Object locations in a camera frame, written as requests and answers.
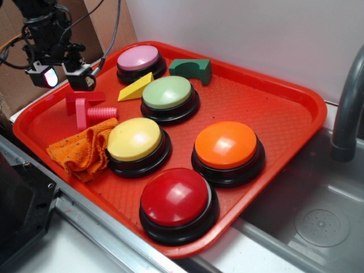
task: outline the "faucet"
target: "faucet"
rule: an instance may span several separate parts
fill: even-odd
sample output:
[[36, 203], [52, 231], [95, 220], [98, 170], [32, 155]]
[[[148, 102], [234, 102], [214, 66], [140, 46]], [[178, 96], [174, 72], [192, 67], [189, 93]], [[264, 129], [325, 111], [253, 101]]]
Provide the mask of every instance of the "faucet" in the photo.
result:
[[351, 65], [337, 109], [330, 156], [349, 162], [355, 156], [357, 134], [364, 106], [364, 45]]

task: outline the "white wall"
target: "white wall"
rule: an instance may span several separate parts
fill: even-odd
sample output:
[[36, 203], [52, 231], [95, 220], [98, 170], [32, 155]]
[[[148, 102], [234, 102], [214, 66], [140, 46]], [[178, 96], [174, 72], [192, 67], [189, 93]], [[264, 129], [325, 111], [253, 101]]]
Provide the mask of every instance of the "white wall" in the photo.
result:
[[363, 0], [127, 0], [156, 40], [306, 86], [338, 102], [364, 44]]

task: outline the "green block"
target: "green block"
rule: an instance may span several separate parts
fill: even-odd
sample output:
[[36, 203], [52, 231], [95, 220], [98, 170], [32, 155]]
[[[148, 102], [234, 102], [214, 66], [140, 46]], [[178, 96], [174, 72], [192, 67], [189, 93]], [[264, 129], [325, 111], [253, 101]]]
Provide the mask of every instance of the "green block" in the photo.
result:
[[176, 59], [169, 66], [171, 76], [200, 79], [203, 85], [208, 85], [212, 78], [210, 60]]

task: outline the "cardboard box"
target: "cardboard box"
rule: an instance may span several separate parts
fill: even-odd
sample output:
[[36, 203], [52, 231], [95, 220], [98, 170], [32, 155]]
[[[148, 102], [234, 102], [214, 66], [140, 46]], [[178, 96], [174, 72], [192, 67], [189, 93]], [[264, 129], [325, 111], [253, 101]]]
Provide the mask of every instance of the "cardboard box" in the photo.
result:
[[[88, 12], [88, 8], [89, 10], [93, 9], [98, 1], [58, 0], [58, 3], [70, 9], [75, 22]], [[93, 63], [101, 58], [104, 49], [109, 46], [115, 25], [115, 11], [115, 1], [104, 1], [91, 18], [85, 18], [72, 28], [71, 42], [82, 43], [86, 47], [86, 51], [82, 52], [81, 55], [87, 63]], [[0, 46], [17, 36], [22, 27], [23, 17], [18, 8], [12, 1], [4, 1], [0, 8]], [[123, 1], [118, 38], [112, 51], [136, 41], [129, 12], [125, 1]], [[22, 51], [24, 44], [25, 42], [19, 42], [11, 48], [7, 61], [17, 65], [25, 65], [26, 53]], [[59, 82], [64, 81], [65, 76], [62, 68], [55, 67], [55, 69]], [[24, 70], [13, 69], [2, 64], [0, 66], [0, 133], [11, 135], [9, 118], [47, 91], [49, 89], [34, 86]]]

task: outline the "yellow buzzer button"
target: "yellow buzzer button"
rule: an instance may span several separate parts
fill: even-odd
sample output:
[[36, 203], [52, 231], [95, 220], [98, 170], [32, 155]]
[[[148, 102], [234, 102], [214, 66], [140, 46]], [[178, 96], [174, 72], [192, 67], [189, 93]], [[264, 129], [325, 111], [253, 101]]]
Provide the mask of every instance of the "yellow buzzer button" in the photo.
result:
[[162, 139], [159, 125], [148, 118], [133, 118], [113, 128], [107, 140], [110, 156], [123, 162], [145, 158]]
[[197, 157], [206, 166], [233, 169], [254, 156], [257, 136], [251, 128], [240, 122], [217, 122], [199, 133], [195, 149]]

